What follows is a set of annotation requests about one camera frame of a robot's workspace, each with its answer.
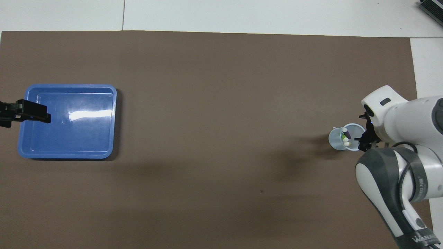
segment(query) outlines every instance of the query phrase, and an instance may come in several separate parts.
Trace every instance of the brown table surface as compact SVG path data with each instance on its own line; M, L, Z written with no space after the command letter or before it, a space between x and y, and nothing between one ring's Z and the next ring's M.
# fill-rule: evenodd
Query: brown table surface
M115 86L114 151L25 159L19 123L1 128L2 248L396 247L356 182L363 153L327 135L364 125L380 86L416 98L409 39L4 31L0 100L36 83Z

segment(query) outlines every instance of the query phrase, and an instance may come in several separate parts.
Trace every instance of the plastic cup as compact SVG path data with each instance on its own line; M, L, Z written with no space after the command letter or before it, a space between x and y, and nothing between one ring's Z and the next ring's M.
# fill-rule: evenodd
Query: plastic cup
M351 135L351 139L349 139L349 146L345 146L343 144L342 140L342 129L343 127L346 127L348 129L349 134ZM347 124L343 127L337 127L334 128L329 133L329 144L332 146L332 148L343 151L343 150L350 150L350 151L358 151L358 141L355 141L354 138L360 138L363 132L365 132L365 128L363 128L359 124Z

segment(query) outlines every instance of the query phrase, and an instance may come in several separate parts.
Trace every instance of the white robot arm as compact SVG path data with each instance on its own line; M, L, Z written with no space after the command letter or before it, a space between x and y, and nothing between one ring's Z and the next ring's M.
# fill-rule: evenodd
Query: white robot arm
M360 188L399 248L438 248L440 241L410 202L443 196L443 96L407 101L383 86L361 103L366 109L367 132L375 134L360 138L361 145L364 136L373 142L359 147L367 150L355 167ZM375 148L380 140L394 145Z

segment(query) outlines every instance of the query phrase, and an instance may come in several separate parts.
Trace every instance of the white floor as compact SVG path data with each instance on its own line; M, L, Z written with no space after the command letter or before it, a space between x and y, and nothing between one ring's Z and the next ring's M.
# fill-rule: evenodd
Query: white floor
M443 27L418 0L0 1L1 31L162 30L409 37L417 95L443 95ZM431 200L443 239L443 198Z

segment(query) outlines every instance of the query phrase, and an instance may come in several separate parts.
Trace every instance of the blue plastic tray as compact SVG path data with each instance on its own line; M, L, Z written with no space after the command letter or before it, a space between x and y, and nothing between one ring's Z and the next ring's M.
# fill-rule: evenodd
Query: blue plastic tray
M111 85L37 84L25 99L46 105L51 123L24 121L19 154L26 158L103 159L114 144L117 90Z

